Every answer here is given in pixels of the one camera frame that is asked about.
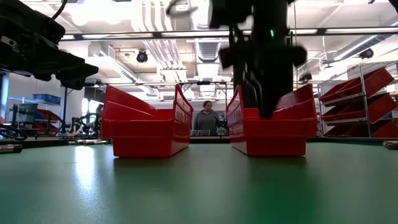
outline red storage bin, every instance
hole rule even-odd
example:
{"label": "red storage bin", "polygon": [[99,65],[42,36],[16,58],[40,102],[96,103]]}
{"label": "red storage bin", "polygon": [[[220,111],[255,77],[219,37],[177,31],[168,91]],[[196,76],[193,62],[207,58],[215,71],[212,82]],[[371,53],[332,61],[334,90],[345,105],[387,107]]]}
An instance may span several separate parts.
{"label": "red storage bin", "polygon": [[102,135],[113,140],[113,154],[118,157],[170,157],[189,146],[192,113],[179,85],[172,110],[157,110],[108,86]]}
{"label": "red storage bin", "polygon": [[337,91],[341,90],[345,85],[347,85],[348,82],[350,82],[350,81],[343,82],[343,83],[340,83],[338,85],[335,85],[331,90],[327,91],[323,96],[319,97],[319,100],[322,103],[325,103],[325,102],[329,102],[331,100],[338,99],[339,97],[335,93]]}
{"label": "red storage bin", "polygon": [[[388,93],[373,96],[368,99],[369,119],[373,124],[377,120],[385,117],[385,115],[393,111],[396,107],[395,101]],[[365,118],[366,112],[364,103],[358,102],[346,107],[339,112],[339,116],[341,119]]]}
{"label": "red storage bin", "polygon": [[346,132],[350,129],[349,126],[335,126],[324,134],[324,136],[345,136]]}
{"label": "red storage bin", "polygon": [[325,122],[328,121],[338,121],[340,120],[339,112],[344,110],[347,107],[346,104],[344,105],[336,105],[332,109],[328,110],[322,117],[321,119]]}
{"label": "red storage bin", "polygon": [[[393,120],[381,120],[372,124],[372,138],[398,138],[398,127]],[[366,125],[349,128],[345,135],[351,137],[369,137]]]}
{"label": "red storage bin", "polygon": [[[385,69],[380,68],[364,75],[366,97],[371,97],[390,82],[394,81],[391,74]],[[351,80],[346,86],[336,92],[339,98],[355,95],[362,92],[361,78]]]}
{"label": "red storage bin", "polygon": [[226,115],[231,144],[248,156],[302,156],[307,138],[316,136],[317,115],[312,85],[283,96],[272,119],[260,119],[257,109],[244,109],[241,87]]}
{"label": "red storage bin", "polygon": [[35,123],[39,122],[47,123],[49,121],[49,117],[51,123],[56,123],[61,120],[61,118],[58,115],[49,110],[37,109],[37,114],[35,115],[34,121]]}
{"label": "red storage bin", "polygon": [[[45,133],[47,130],[47,124],[45,123],[34,123],[32,124],[32,129],[37,129],[39,134]],[[50,124],[49,133],[56,133],[58,128]]]}

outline security camera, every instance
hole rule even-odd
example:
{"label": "security camera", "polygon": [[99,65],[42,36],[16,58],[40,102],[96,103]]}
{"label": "security camera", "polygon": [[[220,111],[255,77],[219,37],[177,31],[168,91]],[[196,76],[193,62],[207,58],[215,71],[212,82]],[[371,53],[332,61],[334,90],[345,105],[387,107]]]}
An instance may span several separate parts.
{"label": "security camera", "polygon": [[360,53],[359,57],[361,59],[364,59],[364,58],[371,58],[371,57],[373,57],[373,55],[374,55],[373,50],[372,49],[367,49],[364,52]]}
{"label": "security camera", "polygon": [[137,54],[137,62],[144,63],[148,61],[148,55],[146,50],[140,50]]}
{"label": "security camera", "polygon": [[308,83],[308,81],[310,81],[310,80],[312,80],[312,74],[311,74],[311,72],[306,72],[306,73],[302,74],[302,75],[300,76],[300,78],[298,79],[298,81],[299,81],[301,84],[306,84],[306,83]]}

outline woman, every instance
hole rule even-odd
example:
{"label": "woman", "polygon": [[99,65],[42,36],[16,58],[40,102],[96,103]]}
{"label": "woman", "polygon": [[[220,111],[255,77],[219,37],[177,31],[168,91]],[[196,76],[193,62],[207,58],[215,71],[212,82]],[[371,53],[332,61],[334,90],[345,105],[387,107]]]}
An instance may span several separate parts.
{"label": "woman", "polygon": [[218,114],[211,109],[213,104],[210,101],[203,103],[203,110],[201,110],[193,124],[194,130],[210,131],[210,135],[217,135],[217,124],[220,121]]}

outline cable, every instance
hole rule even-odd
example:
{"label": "cable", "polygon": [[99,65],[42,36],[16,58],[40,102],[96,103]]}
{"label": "cable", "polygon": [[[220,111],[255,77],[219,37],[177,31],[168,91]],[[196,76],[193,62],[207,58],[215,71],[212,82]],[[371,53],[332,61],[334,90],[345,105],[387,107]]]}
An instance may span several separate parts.
{"label": "cable", "polygon": [[15,133],[19,134],[19,137],[11,136],[8,134],[3,133],[0,131],[0,135],[5,137],[5,138],[10,138],[10,139],[15,139],[16,141],[23,141],[27,139],[27,134],[19,129],[13,128],[11,126],[7,126],[4,124],[0,124],[0,128],[6,129],[8,131],[14,131]]}
{"label": "cable", "polygon": [[68,0],[61,0],[61,2],[62,2],[61,7],[60,7],[60,8],[58,9],[58,11],[54,14],[54,16],[51,17],[53,20],[55,20],[55,19],[61,14],[61,12],[63,11],[63,9],[65,8],[65,6],[66,6],[67,3],[68,3]]}

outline green table surface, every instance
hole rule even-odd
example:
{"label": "green table surface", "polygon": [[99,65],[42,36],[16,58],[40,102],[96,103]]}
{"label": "green table surface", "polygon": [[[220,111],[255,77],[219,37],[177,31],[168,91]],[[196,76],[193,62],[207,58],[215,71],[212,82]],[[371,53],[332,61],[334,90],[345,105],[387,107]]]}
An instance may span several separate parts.
{"label": "green table surface", "polygon": [[398,223],[398,151],[310,143],[250,158],[197,144],[170,159],[112,146],[0,155],[0,223]]}

